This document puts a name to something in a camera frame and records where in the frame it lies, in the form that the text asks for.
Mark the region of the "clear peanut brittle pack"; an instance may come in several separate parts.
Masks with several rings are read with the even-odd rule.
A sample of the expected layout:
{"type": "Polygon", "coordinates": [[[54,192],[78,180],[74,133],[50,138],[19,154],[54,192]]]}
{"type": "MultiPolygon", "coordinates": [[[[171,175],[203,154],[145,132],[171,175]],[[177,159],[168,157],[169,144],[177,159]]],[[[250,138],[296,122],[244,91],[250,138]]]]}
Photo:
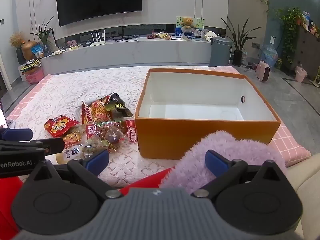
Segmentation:
{"type": "Polygon", "coordinates": [[[71,131],[63,137],[63,140],[65,142],[65,148],[62,152],[63,161],[67,163],[72,159],[81,159],[82,150],[87,141],[85,125],[71,128],[71,131]]]}

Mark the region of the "red clear braised meat pack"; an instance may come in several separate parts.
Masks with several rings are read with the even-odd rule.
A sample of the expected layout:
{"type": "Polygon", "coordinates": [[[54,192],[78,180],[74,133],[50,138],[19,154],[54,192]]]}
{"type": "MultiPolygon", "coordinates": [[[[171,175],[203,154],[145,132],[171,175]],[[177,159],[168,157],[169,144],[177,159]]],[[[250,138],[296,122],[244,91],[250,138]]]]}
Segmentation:
{"type": "Polygon", "coordinates": [[[86,124],[87,140],[97,135],[102,140],[107,140],[110,145],[108,152],[114,153],[122,141],[127,138],[129,142],[137,142],[136,125],[134,120],[113,120],[86,124]]]}

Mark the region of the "red noodle snack bag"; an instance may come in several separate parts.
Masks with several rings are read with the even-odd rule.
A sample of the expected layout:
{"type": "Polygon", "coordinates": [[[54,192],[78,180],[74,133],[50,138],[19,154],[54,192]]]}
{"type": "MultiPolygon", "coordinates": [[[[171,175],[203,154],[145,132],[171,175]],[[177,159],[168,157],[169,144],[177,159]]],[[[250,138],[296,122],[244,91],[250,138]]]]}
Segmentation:
{"type": "Polygon", "coordinates": [[[53,119],[49,119],[44,124],[44,129],[54,138],[61,137],[72,127],[80,124],[77,120],[67,116],[60,115],[53,119]]]}

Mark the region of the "red MiMi shrimp stick bag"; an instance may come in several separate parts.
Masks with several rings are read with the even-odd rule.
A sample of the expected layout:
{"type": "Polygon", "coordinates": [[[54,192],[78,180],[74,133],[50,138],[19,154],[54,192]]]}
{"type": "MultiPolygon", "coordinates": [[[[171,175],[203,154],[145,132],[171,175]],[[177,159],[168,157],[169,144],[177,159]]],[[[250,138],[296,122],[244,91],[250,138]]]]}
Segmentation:
{"type": "Polygon", "coordinates": [[[112,120],[112,117],[105,110],[106,97],[93,101],[90,105],[82,103],[81,122],[89,124],[93,122],[105,122],[112,120]]]}

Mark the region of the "black green snack packet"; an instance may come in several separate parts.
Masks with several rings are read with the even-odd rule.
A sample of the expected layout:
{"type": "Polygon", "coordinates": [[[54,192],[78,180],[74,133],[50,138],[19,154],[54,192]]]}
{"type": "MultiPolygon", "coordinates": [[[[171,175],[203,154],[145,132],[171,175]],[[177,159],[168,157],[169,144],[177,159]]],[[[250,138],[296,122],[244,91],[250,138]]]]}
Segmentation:
{"type": "Polygon", "coordinates": [[[132,112],[125,106],[125,102],[117,93],[109,94],[106,97],[105,110],[113,119],[115,119],[116,116],[122,116],[124,118],[133,116],[132,112]]]}

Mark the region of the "clear seaweed roll pack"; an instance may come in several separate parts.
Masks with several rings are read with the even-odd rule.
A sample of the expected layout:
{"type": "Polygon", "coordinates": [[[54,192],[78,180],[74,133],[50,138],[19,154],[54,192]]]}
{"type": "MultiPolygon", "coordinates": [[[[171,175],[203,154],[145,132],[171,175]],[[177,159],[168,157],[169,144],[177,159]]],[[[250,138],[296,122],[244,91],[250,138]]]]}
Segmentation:
{"type": "Polygon", "coordinates": [[[82,155],[87,159],[103,150],[107,150],[110,143],[107,140],[102,140],[97,135],[90,137],[82,148],[82,155]]]}

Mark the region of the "pink storage basket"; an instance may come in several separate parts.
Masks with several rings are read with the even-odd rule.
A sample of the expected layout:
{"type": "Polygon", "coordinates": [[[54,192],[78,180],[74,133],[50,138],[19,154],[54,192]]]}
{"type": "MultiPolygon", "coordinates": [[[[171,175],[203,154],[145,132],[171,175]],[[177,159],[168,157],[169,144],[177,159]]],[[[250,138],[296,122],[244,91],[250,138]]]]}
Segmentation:
{"type": "Polygon", "coordinates": [[[30,85],[39,83],[44,78],[42,67],[30,70],[28,74],[25,74],[25,78],[30,85]]]}

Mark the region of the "orange cardboard box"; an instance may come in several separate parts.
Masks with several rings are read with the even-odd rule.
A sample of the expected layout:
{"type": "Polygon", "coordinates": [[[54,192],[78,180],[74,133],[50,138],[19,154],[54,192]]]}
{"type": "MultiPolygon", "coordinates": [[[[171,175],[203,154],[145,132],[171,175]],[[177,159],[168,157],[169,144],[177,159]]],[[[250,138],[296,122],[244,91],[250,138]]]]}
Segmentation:
{"type": "Polygon", "coordinates": [[[217,131],[268,144],[280,123],[248,77],[202,69],[150,69],[135,111],[138,150],[150,159],[180,159],[217,131]]]}

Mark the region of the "potted plant left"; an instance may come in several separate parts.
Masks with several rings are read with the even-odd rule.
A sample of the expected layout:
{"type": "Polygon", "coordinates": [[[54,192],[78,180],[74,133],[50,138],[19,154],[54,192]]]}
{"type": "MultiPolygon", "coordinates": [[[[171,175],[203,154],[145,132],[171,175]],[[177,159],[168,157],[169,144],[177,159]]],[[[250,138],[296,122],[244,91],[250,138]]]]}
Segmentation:
{"type": "Polygon", "coordinates": [[[51,17],[47,23],[43,22],[41,25],[38,24],[37,33],[31,33],[33,35],[36,35],[40,39],[43,47],[47,48],[48,51],[50,49],[50,42],[48,41],[48,38],[51,34],[53,34],[53,28],[48,27],[48,25],[53,18],[54,17],[51,17]]]}

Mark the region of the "pink space heater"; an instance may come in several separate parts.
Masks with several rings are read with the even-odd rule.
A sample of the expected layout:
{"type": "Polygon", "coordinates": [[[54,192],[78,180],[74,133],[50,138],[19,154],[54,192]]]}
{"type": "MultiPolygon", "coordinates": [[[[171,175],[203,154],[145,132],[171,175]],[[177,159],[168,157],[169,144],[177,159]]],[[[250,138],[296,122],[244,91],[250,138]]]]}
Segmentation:
{"type": "Polygon", "coordinates": [[[261,82],[266,82],[270,75],[270,67],[265,61],[260,61],[255,69],[256,77],[261,82]]]}

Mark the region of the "grey trash bin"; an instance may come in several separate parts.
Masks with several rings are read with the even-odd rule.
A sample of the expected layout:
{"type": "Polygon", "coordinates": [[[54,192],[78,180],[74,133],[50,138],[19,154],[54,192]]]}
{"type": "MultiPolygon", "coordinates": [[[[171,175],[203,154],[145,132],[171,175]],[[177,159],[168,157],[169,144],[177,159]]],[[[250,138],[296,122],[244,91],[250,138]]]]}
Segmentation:
{"type": "Polygon", "coordinates": [[[231,57],[233,42],[230,38],[214,37],[211,39],[210,67],[227,66],[231,57]]]}

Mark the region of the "grey TV console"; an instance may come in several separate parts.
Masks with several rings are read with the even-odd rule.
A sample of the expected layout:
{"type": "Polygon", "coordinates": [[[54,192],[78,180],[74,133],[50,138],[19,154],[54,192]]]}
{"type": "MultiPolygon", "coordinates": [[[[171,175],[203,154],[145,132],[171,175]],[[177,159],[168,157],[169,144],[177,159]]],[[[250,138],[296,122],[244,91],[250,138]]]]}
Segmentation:
{"type": "Polygon", "coordinates": [[[161,40],[146,37],[107,41],[80,47],[41,60],[44,74],[125,66],[208,65],[211,44],[207,41],[161,40]]]}

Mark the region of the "blue water jug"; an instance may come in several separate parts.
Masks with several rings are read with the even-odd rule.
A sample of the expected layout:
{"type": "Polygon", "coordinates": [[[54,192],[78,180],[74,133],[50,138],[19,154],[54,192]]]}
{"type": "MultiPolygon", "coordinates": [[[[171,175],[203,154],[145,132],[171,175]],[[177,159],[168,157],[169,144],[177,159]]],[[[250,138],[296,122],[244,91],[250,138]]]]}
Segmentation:
{"type": "Polygon", "coordinates": [[[278,59],[278,53],[274,47],[275,37],[271,36],[268,44],[265,44],[261,48],[260,60],[264,61],[272,69],[278,59]]]}

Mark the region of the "white wifi router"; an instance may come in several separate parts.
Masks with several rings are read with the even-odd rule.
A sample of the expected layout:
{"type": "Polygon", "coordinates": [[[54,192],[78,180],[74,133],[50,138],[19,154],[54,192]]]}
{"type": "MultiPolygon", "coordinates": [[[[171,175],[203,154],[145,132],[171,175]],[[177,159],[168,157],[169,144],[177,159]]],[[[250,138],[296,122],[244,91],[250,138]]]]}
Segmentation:
{"type": "Polygon", "coordinates": [[[91,47],[105,44],[105,32],[103,32],[101,35],[99,31],[96,31],[95,33],[91,33],[91,37],[92,37],[92,43],[90,44],[91,47]]]}

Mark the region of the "brown teddy bear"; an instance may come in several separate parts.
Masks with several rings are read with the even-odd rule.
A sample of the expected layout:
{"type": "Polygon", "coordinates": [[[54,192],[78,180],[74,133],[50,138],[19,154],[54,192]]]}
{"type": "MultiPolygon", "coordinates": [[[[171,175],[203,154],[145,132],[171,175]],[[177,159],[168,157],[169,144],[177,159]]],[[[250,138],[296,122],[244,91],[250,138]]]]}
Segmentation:
{"type": "Polygon", "coordinates": [[[189,17],[182,18],[182,21],[180,23],[181,27],[184,28],[192,28],[193,27],[193,19],[189,17]]]}

